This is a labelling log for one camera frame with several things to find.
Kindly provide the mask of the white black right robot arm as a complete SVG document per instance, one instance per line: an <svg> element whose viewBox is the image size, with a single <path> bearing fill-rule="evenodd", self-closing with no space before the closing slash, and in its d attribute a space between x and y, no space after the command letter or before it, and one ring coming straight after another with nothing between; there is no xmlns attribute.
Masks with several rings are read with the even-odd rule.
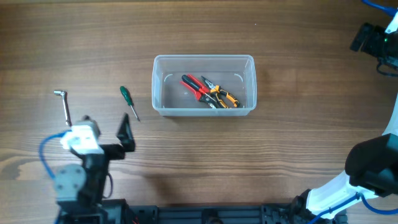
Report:
<svg viewBox="0 0 398 224"><path fill-rule="evenodd" d="M364 23L350 49L377 58L378 66L397 69L397 29ZM397 210L372 207L369 200L397 194L397 109L382 136L358 143L349 152L342 173L317 189L308 189L287 207L290 223L341 223L340 213L362 202L380 215Z"/></svg>

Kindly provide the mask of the silver L-shaped socket wrench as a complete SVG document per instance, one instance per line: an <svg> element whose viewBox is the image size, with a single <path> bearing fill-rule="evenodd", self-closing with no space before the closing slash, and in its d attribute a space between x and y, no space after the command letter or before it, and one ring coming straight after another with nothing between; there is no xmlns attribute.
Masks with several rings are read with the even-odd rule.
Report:
<svg viewBox="0 0 398 224"><path fill-rule="evenodd" d="M68 101L67 101L67 91L65 90L54 90L53 91L55 95L60 96L63 101L63 110L65 114L65 123L68 127L72 126L72 121L71 121L71 116L70 116L70 111L68 107Z"/></svg>

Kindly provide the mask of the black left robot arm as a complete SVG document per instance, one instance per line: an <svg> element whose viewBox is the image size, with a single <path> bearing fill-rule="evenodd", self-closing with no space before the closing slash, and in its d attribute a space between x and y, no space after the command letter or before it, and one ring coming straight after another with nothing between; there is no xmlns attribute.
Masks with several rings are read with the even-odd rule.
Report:
<svg viewBox="0 0 398 224"><path fill-rule="evenodd" d="M128 114L119 125L117 144L100 144L99 136L96 121L85 116L61 137L62 147L81 159L81 164L63 166L55 174L57 223L139 223L125 199L104 195L106 181L113 184L110 162L125 159L136 148Z"/></svg>

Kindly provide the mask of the green handled screwdriver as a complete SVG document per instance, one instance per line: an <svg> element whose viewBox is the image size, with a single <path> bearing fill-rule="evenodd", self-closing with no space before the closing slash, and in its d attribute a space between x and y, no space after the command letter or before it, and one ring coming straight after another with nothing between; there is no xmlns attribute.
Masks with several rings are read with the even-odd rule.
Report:
<svg viewBox="0 0 398 224"><path fill-rule="evenodd" d="M134 103L133 103L133 100L132 100L129 90L125 86L120 86L119 89L120 89L121 94L124 97L127 105L132 109L132 112L133 112L134 116L136 117L136 119L138 120L138 122L140 122L140 119L134 109Z"/></svg>

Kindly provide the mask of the orange black long-nose pliers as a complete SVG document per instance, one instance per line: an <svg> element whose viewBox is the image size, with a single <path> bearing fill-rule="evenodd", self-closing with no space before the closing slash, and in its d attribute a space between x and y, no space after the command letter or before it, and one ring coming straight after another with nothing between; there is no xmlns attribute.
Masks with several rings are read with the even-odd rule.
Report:
<svg viewBox="0 0 398 224"><path fill-rule="evenodd" d="M204 84L209 88L211 96L217 101L217 104L221 108L229 108L229 106L223 101L223 97L229 100L235 108L240 107L241 104L239 100L230 92L223 89L220 85L215 85L213 82L211 82L209 79L205 78L204 76L201 76L201 79L203 80Z"/></svg>

